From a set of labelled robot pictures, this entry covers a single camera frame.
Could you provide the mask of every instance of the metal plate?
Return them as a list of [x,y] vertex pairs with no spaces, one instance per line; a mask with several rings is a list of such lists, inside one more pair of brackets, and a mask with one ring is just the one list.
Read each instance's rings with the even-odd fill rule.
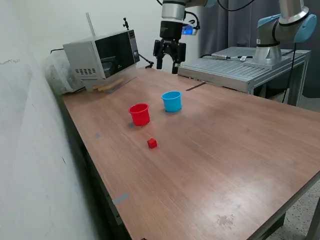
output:
[[[229,47],[216,52],[218,55],[253,56],[256,49],[252,47]],[[282,54],[291,50],[282,49]],[[274,69],[265,69],[256,66],[246,66],[242,61],[218,60],[211,56],[196,59],[183,63],[178,69],[178,75],[201,80],[218,86],[235,89],[248,93],[251,89],[271,81],[273,78],[290,70],[293,53],[286,55],[289,62],[278,65]],[[295,54],[294,66],[303,64],[310,51],[297,50]]]

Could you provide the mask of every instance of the metal rod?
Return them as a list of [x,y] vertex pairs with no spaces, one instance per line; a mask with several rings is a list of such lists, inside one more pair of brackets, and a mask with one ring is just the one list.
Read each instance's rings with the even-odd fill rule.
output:
[[90,29],[91,29],[91,33],[92,33],[92,36],[96,36],[96,33],[95,33],[95,29],[94,29],[94,26],[92,25],[92,22],[91,22],[91,18],[90,18],[90,15],[89,15],[89,12],[86,12],[86,18],[88,19],[88,23],[89,23],[89,26],[90,26]]

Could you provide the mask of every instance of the blue tape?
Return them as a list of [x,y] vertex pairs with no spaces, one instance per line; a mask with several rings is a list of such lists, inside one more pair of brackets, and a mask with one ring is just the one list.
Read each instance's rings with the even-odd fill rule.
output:
[[126,200],[129,198],[129,194],[128,193],[125,193],[119,197],[117,197],[116,199],[112,200],[113,204],[116,205],[120,202],[122,202],[123,200]]

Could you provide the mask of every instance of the cable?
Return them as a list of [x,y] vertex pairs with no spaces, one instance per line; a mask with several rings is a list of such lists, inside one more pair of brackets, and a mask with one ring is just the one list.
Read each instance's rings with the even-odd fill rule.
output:
[[151,69],[153,67],[153,65],[155,64],[153,61],[149,61],[148,59],[146,59],[144,56],[142,56],[140,53],[139,53],[139,56],[141,58],[143,58],[149,65],[148,66],[145,66],[146,69]]
[[289,86],[290,86],[291,75],[292,75],[292,72],[293,72],[293,70],[294,70],[296,50],[297,50],[297,44],[295,43],[295,44],[294,44],[294,48],[293,48],[293,57],[292,57],[292,64],[291,64],[291,69],[290,69],[290,73],[289,73],[288,83],[287,83],[286,88],[285,88],[285,91],[284,91],[282,103],[284,103],[284,101],[285,101],[286,94],[287,94],[287,90],[288,90],[288,88],[289,88]]
[[226,8],[226,7],[222,6],[222,4],[221,4],[220,0],[217,0],[217,2],[218,2],[218,4],[219,4],[219,6],[220,6],[221,8],[223,8],[224,10],[228,11],[228,12],[235,12],[235,11],[238,11],[238,10],[244,9],[245,7],[247,7],[247,6],[249,6],[250,4],[252,4],[254,1],[255,1],[255,0],[251,0],[251,1],[250,1],[250,2],[248,2],[246,5],[244,5],[244,6],[242,6],[242,7],[239,7],[239,8],[237,8],[237,9],[228,9],[228,8]]
[[64,49],[64,48],[52,49],[52,50],[50,51],[50,54],[52,54],[52,52],[54,52],[54,51],[60,51],[60,50],[65,50],[65,49]]
[[199,21],[198,16],[197,16],[195,13],[191,12],[191,11],[185,11],[185,13],[186,13],[186,14],[190,14],[190,15],[192,15],[192,16],[195,17],[195,19],[196,19],[196,27],[195,27],[194,29],[199,30],[199,29],[200,29],[200,21]]
[[204,54],[204,55],[202,55],[200,58],[202,59],[203,57],[206,57],[206,56],[212,56],[211,54]]

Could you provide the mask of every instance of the metal table leg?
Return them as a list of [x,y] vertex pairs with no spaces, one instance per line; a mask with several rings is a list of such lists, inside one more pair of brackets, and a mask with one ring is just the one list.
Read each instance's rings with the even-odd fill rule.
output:
[[312,222],[305,240],[320,239],[320,199],[316,205]]
[[291,81],[290,81],[290,91],[288,96],[287,104],[292,106],[298,106],[302,92],[304,90],[305,78],[307,73],[309,61],[306,60],[304,64],[296,66],[292,71]]

